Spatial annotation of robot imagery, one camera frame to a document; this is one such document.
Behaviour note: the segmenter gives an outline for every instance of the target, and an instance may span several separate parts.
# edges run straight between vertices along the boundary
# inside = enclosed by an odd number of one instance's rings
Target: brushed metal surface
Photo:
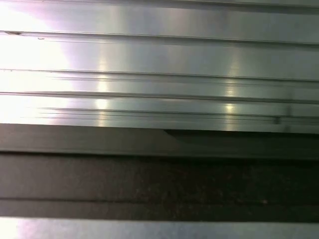
[[[0,122],[316,133],[316,1],[204,1],[0,1]]]
[[[316,14],[253,12],[217,5],[196,8],[181,1],[177,6],[161,1],[2,2],[0,15],[3,31],[319,42]]]
[[[1,69],[317,80],[317,49],[242,44],[50,42],[1,36]]]
[[[316,224],[289,223],[182,223],[121,222],[98,220],[63,220],[0,218],[2,238],[6,239],[316,239]]]

